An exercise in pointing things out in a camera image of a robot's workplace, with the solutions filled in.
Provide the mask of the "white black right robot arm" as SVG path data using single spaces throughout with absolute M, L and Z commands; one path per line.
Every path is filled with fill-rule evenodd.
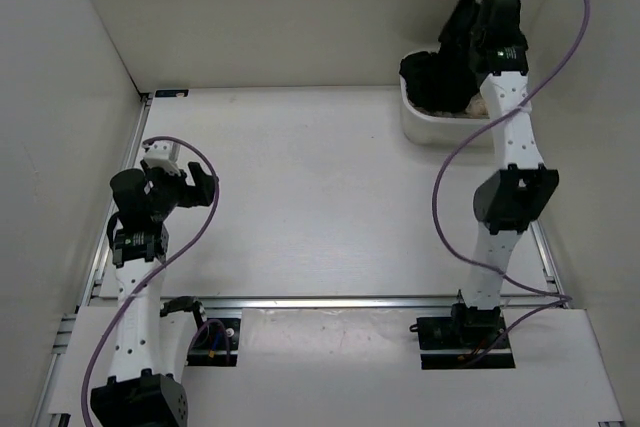
M 521 0 L 482 0 L 471 29 L 470 66 L 493 124 L 496 170 L 474 193 L 472 270 L 449 322 L 450 337 L 464 347 L 498 330 L 512 252 L 559 184 L 558 171 L 545 166 L 534 138 L 520 11 Z

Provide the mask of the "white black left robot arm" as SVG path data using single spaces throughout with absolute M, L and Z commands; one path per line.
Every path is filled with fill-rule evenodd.
M 206 342 L 202 304 L 183 296 L 162 303 L 168 252 L 165 220 L 175 208 L 214 212 L 219 179 L 210 163 L 140 167 L 116 174 L 117 211 L 108 239 L 119 286 L 117 311 L 92 353 L 81 386 L 88 426 L 185 426 L 188 401 L 181 375 L 191 347 Z

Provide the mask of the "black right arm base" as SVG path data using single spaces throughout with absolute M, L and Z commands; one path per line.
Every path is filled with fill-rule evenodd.
M 479 310 L 455 303 L 445 317 L 419 317 L 416 334 L 422 370 L 513 369 L 506 324 L 500 307 Z

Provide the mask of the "black trousers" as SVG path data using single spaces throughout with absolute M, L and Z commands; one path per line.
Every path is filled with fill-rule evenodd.
M 478 94 L 469 67 L 470 32 L 479 11 L 477 0 L 458 0 L 445 22 L 435 52 L 405 56 L 399 67 L 408 101 L 428 115 L 463 114 Z

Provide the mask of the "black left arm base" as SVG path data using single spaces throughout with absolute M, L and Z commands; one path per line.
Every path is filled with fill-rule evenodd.
M 186 322 L 190 347 L 186 356 L 187 366 L 235 367 L 238 360 L 241 318 L 218 317 L 221 323 L 211 322 L 202 332 L 198 329 L 210 320 L 204 304 L 197 298 L 181 296 L 160 304 L 161 344 L 169 346 L 164 337 L 178 329 L 178 321 Z

